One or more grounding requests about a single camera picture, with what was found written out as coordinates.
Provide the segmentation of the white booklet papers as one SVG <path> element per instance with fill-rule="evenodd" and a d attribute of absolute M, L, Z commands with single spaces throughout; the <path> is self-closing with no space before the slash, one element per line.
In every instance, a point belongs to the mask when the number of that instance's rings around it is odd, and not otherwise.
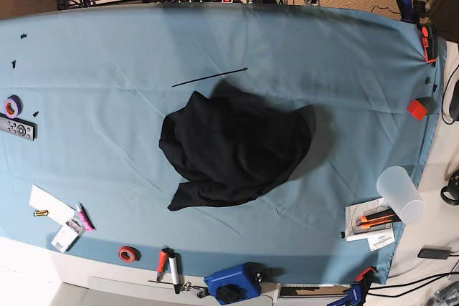
<path fill-rule="evenodd" d="M 374 199 L 345 208 L 344 238 L 347 242 L 365 239 L 376 251 L 395 242 L 393 223 L 397 215 L 383 199 Z"/>

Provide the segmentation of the blue orange bar clamp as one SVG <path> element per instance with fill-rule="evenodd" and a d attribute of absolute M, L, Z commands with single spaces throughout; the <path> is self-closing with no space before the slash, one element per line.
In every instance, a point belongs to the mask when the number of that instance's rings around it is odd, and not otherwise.
<path fill-rule="evenodd" d="M 376 267 L 368 267 L 356 277 L 356 282 L 345 291 L 345 296 L 340 300 L 331 302 L 328 306 L 362 306 L 366 302 L 369 288 L 374 281 Z"/>

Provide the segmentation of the light blue table cloth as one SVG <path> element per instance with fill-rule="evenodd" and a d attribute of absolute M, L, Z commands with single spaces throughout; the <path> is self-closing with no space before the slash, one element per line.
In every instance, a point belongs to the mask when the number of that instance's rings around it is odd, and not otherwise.
<path fill-rule="evenodd" d="M 344 284 L 396 246 L 341 238 L 345 208 L 376 198 L 391 166 L 418 183 L 442 98 L 446 43 L 426 63 L 413 24 L 348 9 L 241 4 L 104 6 L 1 21 L 1 97 L 17 95 L 33 141 L 1 134 L 1 235 L 48 248 L 58 230 L 32 215 L 32 186 L 95 224 L 71 255 L 153 269 L 170 246 L 185 274 L 245 262 L 281 283 Z M 180 82 L 248 67 L 222 77 Z M 228 84 L 279 110 L 310 110 L 313 142 L 290 179 L 224 208 L 168 206 L 181 176 L 158 146 L 166 115 Z M 419 100 L 427 114 L 407 112 Z"/>

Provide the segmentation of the black remote control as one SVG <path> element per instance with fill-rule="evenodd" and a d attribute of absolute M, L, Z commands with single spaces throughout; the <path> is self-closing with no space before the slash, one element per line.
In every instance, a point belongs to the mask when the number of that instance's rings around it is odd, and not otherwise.
<path fill-rule="evenodd" d="M 19 118 L 10 119 L 4 114 L 0 114 L 0 117 L 1 131 L 31 141 L 37 138 L 37 125 L 35 123 Z"/>

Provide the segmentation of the purple tape roll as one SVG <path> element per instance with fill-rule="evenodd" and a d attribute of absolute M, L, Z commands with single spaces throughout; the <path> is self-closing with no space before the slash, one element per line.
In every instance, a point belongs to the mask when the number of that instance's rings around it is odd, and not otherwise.
<path fill-rule="evenodd" d="M 17 118 L 21 114 L 22 109 L 22 102 L 17 95 L 10 95 L 3 102 L 4 114 L 10 119 Z"/>

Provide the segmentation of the red handled screwdriver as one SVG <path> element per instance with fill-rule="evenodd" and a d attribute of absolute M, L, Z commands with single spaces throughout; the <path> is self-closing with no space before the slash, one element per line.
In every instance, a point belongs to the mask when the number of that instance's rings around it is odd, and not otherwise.
<path fill-rule="evenodd" d="M 158 264 L 156 267 L 156 282 L 159 283 L 165 272 L 166 262 L 168 260 L 169 248 L 164 247 L 158 254 Z"/>

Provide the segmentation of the black t-shirt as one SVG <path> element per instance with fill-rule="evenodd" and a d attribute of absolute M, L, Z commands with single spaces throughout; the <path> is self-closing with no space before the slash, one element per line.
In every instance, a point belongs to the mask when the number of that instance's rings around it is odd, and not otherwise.
<path fill-rule="evenodd" d="M 285 183 L 306 157 L 313 135 L 298 110 L 279 110 L 228 84 L 163 121 L 158 146 L 183 181 L 169 211 L 254 201 Z"/>

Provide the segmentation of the translucent plastic cup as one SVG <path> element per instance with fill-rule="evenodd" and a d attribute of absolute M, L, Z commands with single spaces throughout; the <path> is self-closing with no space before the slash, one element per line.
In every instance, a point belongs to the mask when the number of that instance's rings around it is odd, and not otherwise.
<path fill-rule="evenodd" d="M 424 216 L 425 203 L 403 167 L 385 169 L 377 179 L 377 191 L 404 224 L 416 224 Z"/>

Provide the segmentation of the red tape roll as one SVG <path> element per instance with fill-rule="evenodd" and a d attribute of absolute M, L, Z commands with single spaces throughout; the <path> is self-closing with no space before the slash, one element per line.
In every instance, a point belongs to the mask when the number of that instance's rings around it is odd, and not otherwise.
<path fill-rule="evenodd" d="M 121 261 L 125 263 L 132 263 L 140 260 L 140 252 L 130 246 L 121 246 L 118 250 L 118 257 Z"/>

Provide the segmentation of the pink marker package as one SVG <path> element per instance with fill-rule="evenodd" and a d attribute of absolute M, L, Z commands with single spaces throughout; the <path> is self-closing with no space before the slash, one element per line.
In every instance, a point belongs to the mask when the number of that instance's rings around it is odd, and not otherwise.
<path fill-rule="evenodd" d="M 84 206 L 81 203 L 76 205 L 77 215 L 79 216 L 85 231 L 95 231 L 95 227 L 90 220 Z"/>

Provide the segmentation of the blue table clamp box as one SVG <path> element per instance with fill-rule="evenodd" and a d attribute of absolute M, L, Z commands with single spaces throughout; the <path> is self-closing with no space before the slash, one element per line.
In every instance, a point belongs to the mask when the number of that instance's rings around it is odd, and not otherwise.
<path fill-rule="evenodd" d="M 231 305 L 262 294 L 259 278 L 249 263 L 220 270 L 204 278 L 208 293 L 220 305 Z"/>

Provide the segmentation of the white paper sheet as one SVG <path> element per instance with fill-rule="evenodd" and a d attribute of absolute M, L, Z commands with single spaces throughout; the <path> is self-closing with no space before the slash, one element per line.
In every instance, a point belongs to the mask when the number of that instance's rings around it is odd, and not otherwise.
<path fill-rule="evenodd" d="M 75 215 L 75 210 L 66 203 L 33 185 L 29 197 L 29 205 L 37 211 L 48 211 L 48 217 L 60 225 L 65 224 Z"/>

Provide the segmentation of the orange black clamp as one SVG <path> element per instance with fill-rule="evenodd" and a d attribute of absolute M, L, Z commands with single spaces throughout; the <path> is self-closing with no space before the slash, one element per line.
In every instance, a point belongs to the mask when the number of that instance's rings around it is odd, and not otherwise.
<path fill-rule="evenodd" d="M 421 26 L 422 47 L 426 63 L 434 63 L 437 60 L 437 32 L 430 24 Z"/>

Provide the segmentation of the white marker pen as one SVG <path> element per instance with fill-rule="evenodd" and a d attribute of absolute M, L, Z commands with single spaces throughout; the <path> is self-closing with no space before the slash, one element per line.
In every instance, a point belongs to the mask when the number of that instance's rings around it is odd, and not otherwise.
<path fill-rule="evenodd" d="M 171 280 L 174 286 L 174 292 L 178 295 L 181 290 L 181 285 L 179 281 L 179 271 L 176 261 L 176 255 L 173 252 L 168 253 L 169 268 L 171 271 Z"/>

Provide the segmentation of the red cube block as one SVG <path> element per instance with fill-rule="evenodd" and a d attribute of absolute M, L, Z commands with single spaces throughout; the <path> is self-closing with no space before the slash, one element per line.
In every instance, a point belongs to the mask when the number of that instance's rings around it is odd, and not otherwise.
<path fill-rule="evenodd" d="M 412 100 L 407 106 L 407 112 L 416 120 L 421 121 L 427 114 L 427 108 L 419 100 Z"/>

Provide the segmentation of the white blister pack card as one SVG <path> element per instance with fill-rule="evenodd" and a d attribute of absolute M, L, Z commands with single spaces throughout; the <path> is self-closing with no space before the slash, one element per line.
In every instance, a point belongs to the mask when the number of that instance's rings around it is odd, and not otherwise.
<path fill-rule="evenodd" d="M 68 219 L 56 233 L 51 245 L 59 252 L 66 252 L 81 235 L 84 227 L 74 219 Z"/>

